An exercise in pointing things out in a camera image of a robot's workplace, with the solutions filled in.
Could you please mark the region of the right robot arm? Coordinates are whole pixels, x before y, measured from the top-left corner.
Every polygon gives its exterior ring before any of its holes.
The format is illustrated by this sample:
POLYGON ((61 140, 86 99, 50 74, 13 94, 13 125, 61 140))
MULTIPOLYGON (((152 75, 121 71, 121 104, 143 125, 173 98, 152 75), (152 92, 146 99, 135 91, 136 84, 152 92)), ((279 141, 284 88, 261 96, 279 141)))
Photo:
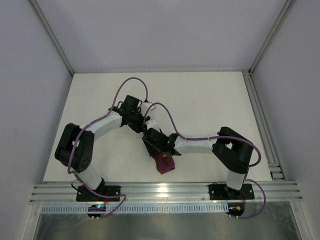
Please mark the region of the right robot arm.
POLYGON ((227 168, 227 180, 223 187, 232 200, 243 196, 242 186, 254 147, 252 143, 229 127, 221 127, 217 134, 209 136, 183 136, 178 133, 165 135, 161 130, 145 130, 142 140, 155 158, 187 154, 213 154, 227 168))

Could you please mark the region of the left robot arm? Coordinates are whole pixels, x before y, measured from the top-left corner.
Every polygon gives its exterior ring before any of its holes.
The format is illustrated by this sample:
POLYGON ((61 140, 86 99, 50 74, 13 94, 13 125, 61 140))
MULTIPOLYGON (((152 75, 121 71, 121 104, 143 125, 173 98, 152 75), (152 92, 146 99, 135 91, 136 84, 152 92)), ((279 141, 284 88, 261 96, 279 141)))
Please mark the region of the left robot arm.
POLYGON ((112 130, 123 126, 134 132, 144 130, 143 121, 148 101, 127 95, 125 100, 113 106, 107 116, 87 125, 69 123, 65 126, 54 153, 56 160, 67 167, 83 184, 77 188, 77 202, 118 202, 121 188, 107 186, 92 166, 94 143, 112 130))

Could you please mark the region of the purple satin napkin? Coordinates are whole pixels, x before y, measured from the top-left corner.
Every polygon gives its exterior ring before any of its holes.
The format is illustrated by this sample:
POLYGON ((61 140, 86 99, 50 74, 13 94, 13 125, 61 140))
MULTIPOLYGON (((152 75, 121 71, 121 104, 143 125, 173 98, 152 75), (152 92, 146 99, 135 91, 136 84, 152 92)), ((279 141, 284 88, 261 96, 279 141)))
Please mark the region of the purple satin napkin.
POLYGON ((153 155, 152 158, 155 161, 157 171, 161 175, 171 172, 176 168, 173 158, 169 155, 167 158, 163 158, 163 153, 158 153, 153 155))

